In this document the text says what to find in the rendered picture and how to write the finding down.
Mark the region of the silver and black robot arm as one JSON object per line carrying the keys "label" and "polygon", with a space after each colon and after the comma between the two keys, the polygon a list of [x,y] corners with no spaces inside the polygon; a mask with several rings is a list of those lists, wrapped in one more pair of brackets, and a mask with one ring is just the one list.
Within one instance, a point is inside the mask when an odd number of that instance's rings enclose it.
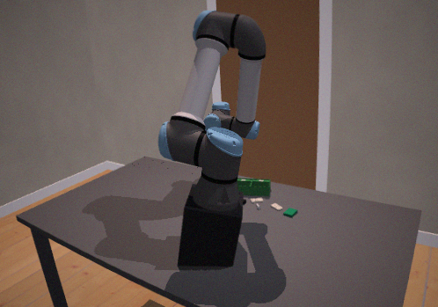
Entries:
{"label": "silver and black robot arm", "polygon": [[[198,49],[179,110],[160,128],[158,148],[165,158],[202,168],[193,190],[197,205],[229,211],[239,203],[241,137],[255,140],[259,133],[255,115],[266,42],[252,18],[220,11],[200,13],[193,26],[193,39]],[[229,116],[229,103],[215,102],[212,113],[203,120],[221,58],[229,48],[237,48],[242,57],[237,115]]]}

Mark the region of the green three-compartment bin rack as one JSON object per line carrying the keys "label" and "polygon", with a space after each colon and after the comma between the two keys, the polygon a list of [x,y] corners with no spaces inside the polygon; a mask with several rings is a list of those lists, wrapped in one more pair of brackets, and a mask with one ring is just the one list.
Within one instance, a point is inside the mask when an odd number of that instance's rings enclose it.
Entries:
{"label": "green three-compartment bin rack", "polygon": [[[269,196],[270,179],[237,179],[238,191],[244,195]],[[259,182],[263,181],[263,182]]]}

